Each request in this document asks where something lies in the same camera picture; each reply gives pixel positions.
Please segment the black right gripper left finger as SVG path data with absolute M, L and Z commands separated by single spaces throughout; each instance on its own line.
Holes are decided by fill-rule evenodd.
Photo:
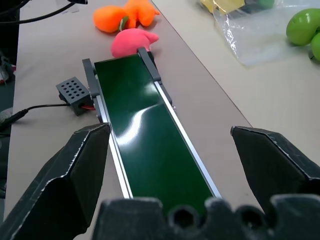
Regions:
M 0 227 L 2 240 L 73 240 L 91 225 L 111 126 L 75 131 L 41 168 Z

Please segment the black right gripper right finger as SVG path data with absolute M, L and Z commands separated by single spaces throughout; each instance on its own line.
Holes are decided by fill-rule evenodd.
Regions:
M 287 138 L 260 128 L 233 126 L 234 140 L 247 182 L 264 212 L 271 197 L 320 194 L 320 167 Z

